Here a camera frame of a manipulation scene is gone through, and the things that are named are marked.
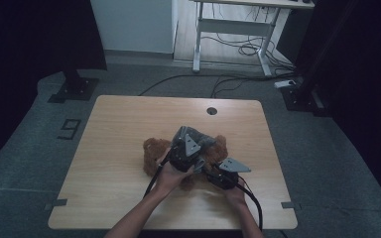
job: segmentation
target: plush toy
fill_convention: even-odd
[[[153,177],[157,171],[159,159],[169,148],[171,142],[164,139],[150,138],[144,142],[144,172],[149,176]],[[219,135],[215,137],[214,145],[208,147],[200,154],[205,159],[205,168],[209,171],[212,165],[223,161],[227,158],[227,147],[225,137]],[[184,178],[181,182],[181,189],[191,190],[195,184],[195,180],[206,180],[206,177],[202,174],[194,174]]]

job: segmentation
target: gray carpet floor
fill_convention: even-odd
[[[232,72],[204,69],[200,75]],[[254,75],[250,70],[239,73]],[[49,204],[58,197],[96,97],[138,95],[161,79],[191,74],[191,69],[110,63],[108,71],[82,70],[80,74],[100,79],[89,101],[48,103],[64,77],[57,73],[42,79],[34,105],[0,151],[0,237],[102,237],[105,230],[52,230],[48,226]],[[145,95],[206,98],[216,80],[208,76],[176,78]],[[286,230],[287,236],[381,237],[381,187],[373,174],[331,118],[288,111],[274,88],[275,81],[279,79],[245,82],[217,97],[262,103],[292,202],[297,206],[299,225]],[[81,120],[72,140],[58,139],[65,133],[61,130],[65,119]],[[266,230],[265,234],[284,237],[277,230]]]

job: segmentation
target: table top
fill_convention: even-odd
[[[221,4],[234,4],[234,5],[250,5],[250,6],[263,6],[263,7],[278,7],[278,8],[292,8],[292,9],[312,9],[315,3],[304,3],[302,0],[297,2],[290,0],[191,0],[193,2],[203,3],[221,3]]]
[[[213,107],[215,115],[206,110]],[[150,182],[142,170],[148,138],[172,140],[181,126],[227,139],[229,157],[252,172],[240,174],[258,198],[265,229],[293,229],[290,201],[261,103],[255,100],[100,96],[91,112],[49,219],[54,229],[109,229],[141,199]],[[246,196],[258,220],[256,205]],[[197,181],[175,189],[144,229],[240,229],[222,192]]]

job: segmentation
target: person's right arm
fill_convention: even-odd
[[[239,183],[240,185],[244,186],[244,182],[241,178],[239,179]],[[230,203],[234,211],[236,211],[237,215],[239,216],[243,237],[263,238],[264,235],[256,224],[256,221],[253,218],[252,213],[250,213],[249,207],[247,206],[246,200],[244,198],[244,192],[236,186],[235,188],[225,190],[224,194],[227,198],[228,203]]]

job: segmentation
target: white power adapter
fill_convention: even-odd
[[[281,88],[286,86],[294,86],[296,83],[293,80],[285,80],[274,83],[275,88]]]

